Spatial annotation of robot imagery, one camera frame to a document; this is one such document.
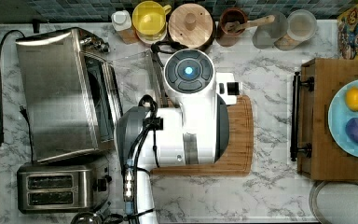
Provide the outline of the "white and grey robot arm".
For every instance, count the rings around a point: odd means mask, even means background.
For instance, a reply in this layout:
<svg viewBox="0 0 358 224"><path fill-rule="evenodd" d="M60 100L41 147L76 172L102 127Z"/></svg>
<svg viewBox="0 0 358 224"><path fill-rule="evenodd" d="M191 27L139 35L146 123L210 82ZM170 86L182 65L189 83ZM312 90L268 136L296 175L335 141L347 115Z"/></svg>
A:
<svg viewBox="0 0 358 224"><path fill-rule="evenodd" d="M151 170L219 160L229 140L227 108L237 103L239 94L227 88L237 84L230 73L217 73L206 53L181 49L163 68L172 106L161 108L146 94L119 119L115 145L129 224L158 224Z"/></svg>

